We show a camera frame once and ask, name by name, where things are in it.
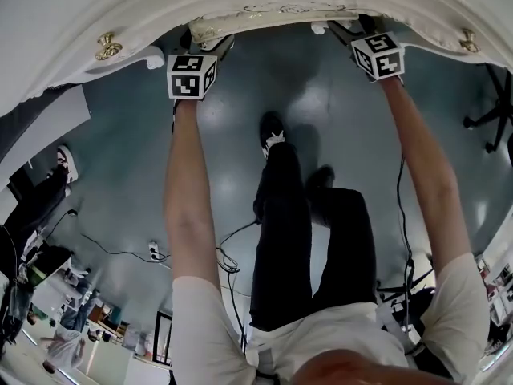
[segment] black cable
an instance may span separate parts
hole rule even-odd
[[[223,250],[223,244],[228,241],[231,237],[233,237],[235,234],[239,233],[240,231],[247,229],[251,227],[252,225],[256,224],[257,220],[250,222],[247,225],[244,225],[240,227],[239,229],[236,229],[233,231],[233,233],[230,233],[217,247],[217,249],[223,254],[223,261],[217,260],[217,264],[219,267],[226,272],[227,279],[228,279],[228,287],[230,289],[230,296],[232,298],[232,305],[233,310],[235,311],[235,316],[237,318],[237,323],[239,324],[240,329],[240,348],[246,353],[246,347],[248,346],[248,339],[246,338],[246,333],[244,332],[244,326],[242,325],[242,321],[240,320],[239,312],[237,311],[237,307],[235,305],[235,295],[234,295],[234,289],[232,287],[232,282],[230,280],[230,277],[232,274],[238,274],[240,272],[239,264],[237,261],[235,261],[233,258],[229,257],[226,252]]]
[[[170,257],[169,255],[164,255],[162,258],[160,258],[157,261],[149,261],[149,260],[145,260],[144,258],[137,255],[138,253],[132,253],[130,251],[119,251],[118,253],[111,253],[110,251],[107,251],[106,249],[104,249],[99,242],[88,237],[86,234],[80,234],[80,235],[82,235],[82,237],[86,238],[87,240],[94,242],[99,248],[101,248],[105,253],[108,253],[109,255],[122,255],[122,254],[133,255],[134,257],[140,259],[141,261],[147,262],[148,264],[162,264],[163,262],[165,262],[165,260],[168,257]]]
[[[398,175],[398,183],[396,186],[397,198],[398,198],[398,206],[401,210],[402,215],[402,235],[404,236],[404,245],[407,251],[406,265],[404,267],[404,286],[405,286],[405,327],[406,334],[408,334],[408,325],[410,324],[410,291],[413,282],[415,265],[413,262],[413,253],[411,251],[410,242],[408,241],[408,234],[406,233],[406,213],[402,208],[401,201],[401,179],[402,179],[402,171],[404,170],[405,157],[404,154],[401,157],[401,165],[399,167],[399,175]],[[410,273],[408,274],[408,266],[411,267]]]
[[[54,233],[55,229],[57,228],[57,225],[59,225],[59,222],[61,222],[63,220],[63,218],[68,214],[68,212],[66,211],[62,217],[59,218],[59,220],[55,223],[54,225],[54,228],[50,231],[50,233],[46,236],[45,239],[48,239],[50,238],[50,235]]]
[[[9,230],[7,229],[7,227],[2,225],[2,228],[7,233],[7,236],[9,237],[10,243],[11,243],[11,245],[13,247],[13,251],[14,251],[14,279],[15,279],[18,276],[18,251],[16,250],[16,245],[14,245],[13,238],[10,235]]]

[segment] white t-shirt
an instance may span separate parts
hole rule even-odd
[[[81,334],[77,330],[67,330],[60,325],[55,331],[54,339],[57,337],[64,341],[53,341],[48,348],[48,360],[54,367],[64,371],[76,368],[82,363],[79,357]]]
[[[384,365],[408,367],[402,344],[376,319],[377,306],[355,303],[321,310],[265,333],[255,330],[259,355],[272,356],[286,383],[312,357],[346,349]],[[470,381],[487,343],[490,316],[485,287],[471,254],[454,259],[437,277],[423,315],[422,341],[457,382]],[[251,385],[257,368],[242,354],[219,290],[201,278],[173,282],[172,369],[177,383]]]

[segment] person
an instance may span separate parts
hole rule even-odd
[[[29,324],[35,325],[37,321],[45,321],[48,319],[48,315],[42,312],[37,306],[34,304],[30,304],[29,312],[26,315],[26,320]]]
[[[101,330],[88,330],[87,337],[89,338],[89,340],[91,342],[97,342],[97,341],[99,341],[99,336],[101,333],[102,333]]]
[[[83,279],[80,280],[76,289],[84,295],[90,288],[90,284]],[[85,304],[82,304],[78,310],[68,307],[55,331],[53,338],[41,338],[40,344],[48,347],[47,358],[42,363],[46,372],[53,374],[55,369],[69,371],[76,368],[83,361],[83,348],[85,340],[82,338],[82,331],[86,325],[87,317],[98,303],[99,291],[93,290],[91,296]],[[97,338],[89,335],[92,342]]]
[[[250,315],[250,365],[220,293],[210,190],[197,103],[176,110],[164,219],[173,269],[171,360],[177,383],[228,385],[442,385],[474,374],[487,343],[488,305],[453,168],[396,77],[381,80],[426,224],[437,279],[422,317],[417,359],[377,320],[376,257],[369,215],[355,190],[333,188],[329,167],[304,187],[276,114],[260,128],[267,159],[254,212],[261,223]],[[311,220],[330,228],[327,261],[312,295]]]
[[[61,201],[69,195],[70,189],[67,185],[78,177],[69,148],[64,144],[59,145],[57,165],[52,174],[19,201],[5,224],[0,227],[0,242],[6,247],[4,258],[0,261],[0,272],[6,277],[16,277],[15,272],[18,270],[13,264],[20,265],[30,236],[38,227],[46,224]]]

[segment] elbow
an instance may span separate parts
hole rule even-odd
[[[447,169],[436,181],[434,195],[439,200],[459,198],[458,178],[452,168]]]
[[[170,234],[194,235],[213,229],[210,212],[169,209],[164,212],[164,220]]]

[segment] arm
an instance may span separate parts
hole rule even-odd
[[[456,175],[398,79],[381,81],[426,223],[436,292],[422,316],[422,342],[458,383],[472,379],[490,315],[459,201]]]
[[[168,159],[164,219],[174,278],[194,276],[220,290],[210,187],[196,101],[180,102]]]
[[[57,340],[57,341],[58,341],[58,339],[57,339],[57,338],[56,338],[56,339],[53,339],[53,338],[41,337],[41,338],[39,339],[39,346],[41,346],[41,347],[49,346],[49,345],[50,345],[53,341],[55,341],[55,340]]]
[[[73,359],[71,360],[71,368],[76,368],[83,362],[83,348],[85,347],[85,345],[85,341],[80,341],[80,351],[78,355],[73,355]]]
[[[399,79],[383,79],[380,84],[394,117],[426,223],[434,271],[439,275],[445,265],[471,251],[458,181],[443,150]]]

